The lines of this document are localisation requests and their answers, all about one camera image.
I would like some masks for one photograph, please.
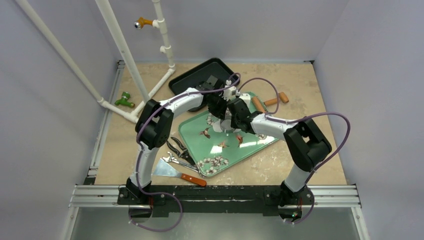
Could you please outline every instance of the black bracket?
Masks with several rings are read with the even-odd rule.
[[[329,141],[312,119],[287,129],[284,138],[294,164],[305,172],[312,171],[332,151]]]
[[[135,132],[139,132],[147,119],[161,106],[153,99],[146,102],[143,112],[135,125]],[[145,143],[148,149],[159,148],[164,145],[171,132],[171,125],[174,119],[174,113],[169,109],[162,109],[155,116],[159,117],[157,121],[151,120],[145,127],[138,141]]]
[[[233,129],[241,129],[245,133],[255,134],[252,129],[252,120],[262,114],[260,111],[250,112],[245,101],[236,97],[228,102],[228,110],[231,113],[231,127]]]

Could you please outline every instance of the gray wall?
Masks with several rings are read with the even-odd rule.
[[[136,30],[139,17],[155,19],[151,0],[109,0],[133,57],[166,61],[160,32]],[[162,0],[175,59],[219,57],[238,62],[313,60],[348,0]],[[91,10],[115,57],[121,58],[94,1]]]
[[[116,68],[84,0],[30,1],[109,96]],[[12,0],[0,1],[0,239],[59,239],[104,110]]]
[[[314,64],[372,239],[424,234],[424,1],[350,0]],[[340,142],[345,124],[331,119]]]

